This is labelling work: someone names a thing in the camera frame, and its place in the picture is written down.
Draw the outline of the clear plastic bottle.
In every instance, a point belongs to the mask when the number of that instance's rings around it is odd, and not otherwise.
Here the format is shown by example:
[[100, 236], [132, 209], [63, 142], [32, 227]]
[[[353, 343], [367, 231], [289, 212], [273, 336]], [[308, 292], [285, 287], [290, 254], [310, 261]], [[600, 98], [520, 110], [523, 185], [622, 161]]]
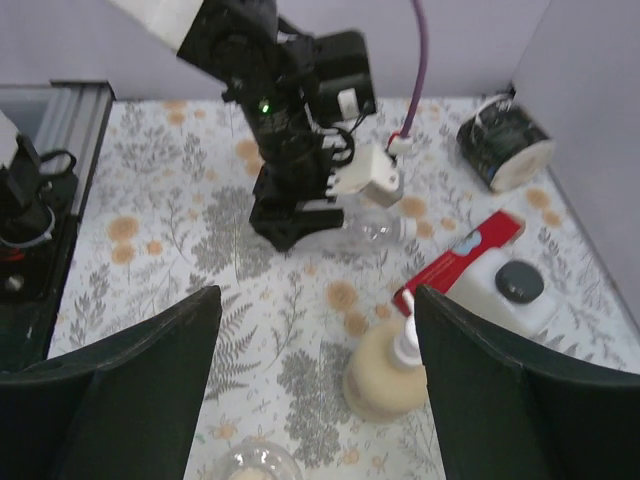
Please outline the clear plastic bottle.
[[204, 479], [303, 480], [304, 476], [296, 460], [282, 446], [268, 441], [250, 441], [223, 454]]
[[388, 211], [367, 210], [345, 217], [343, 230], [349, 246], [358, 249], [404, 245], [417, 238], [417, 220]]

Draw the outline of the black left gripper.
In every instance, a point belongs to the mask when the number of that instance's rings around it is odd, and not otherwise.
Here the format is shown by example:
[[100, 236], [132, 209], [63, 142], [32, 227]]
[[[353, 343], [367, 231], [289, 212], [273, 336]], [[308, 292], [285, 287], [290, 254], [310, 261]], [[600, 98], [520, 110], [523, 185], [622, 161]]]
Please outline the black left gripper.
[[331, 160], [323, 132], [376, 111], [364, 35], [346, 30], [303, 34], [280, 42], [246, 32], [219, 40], [219, 65], [234, 101], [259, 147], [264, 171], [249, 223], [276, 251], [301, 239], [341, 228], [339, 208], [303, 210], [296, 202], [323, 196]]

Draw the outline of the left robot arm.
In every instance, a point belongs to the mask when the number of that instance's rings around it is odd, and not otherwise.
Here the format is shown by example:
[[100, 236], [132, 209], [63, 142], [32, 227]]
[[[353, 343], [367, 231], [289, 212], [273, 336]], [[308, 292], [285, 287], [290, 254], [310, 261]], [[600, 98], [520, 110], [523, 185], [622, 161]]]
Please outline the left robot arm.
[[327, 182], [355, 154], [339, 126], [376, 110], [364, 36], [314, 37], [277, 13], [273, 1], [117, 1], [115, 7], [176, 56], [224, 83], [241, 108], [264, 164], [249, 223], [277, 251], [345, 226]]

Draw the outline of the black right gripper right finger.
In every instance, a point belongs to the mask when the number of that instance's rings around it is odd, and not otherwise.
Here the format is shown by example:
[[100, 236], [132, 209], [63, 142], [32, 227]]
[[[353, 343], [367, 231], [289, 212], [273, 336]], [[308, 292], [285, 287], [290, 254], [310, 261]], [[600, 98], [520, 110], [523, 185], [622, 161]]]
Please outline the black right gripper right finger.
[[638, 375], [548, 349], [427, 286], [415, 321], [447, 478], [638, 478]]

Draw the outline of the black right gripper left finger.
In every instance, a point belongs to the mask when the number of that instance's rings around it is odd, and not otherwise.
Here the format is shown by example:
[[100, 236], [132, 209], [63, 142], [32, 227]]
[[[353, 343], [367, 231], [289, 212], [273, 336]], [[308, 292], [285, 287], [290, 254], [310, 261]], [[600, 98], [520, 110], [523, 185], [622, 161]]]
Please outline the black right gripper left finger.
[[2, 374], [2, 478], [182, 478], [221, 314], [221, 290], [207, 286], [116, 334]]

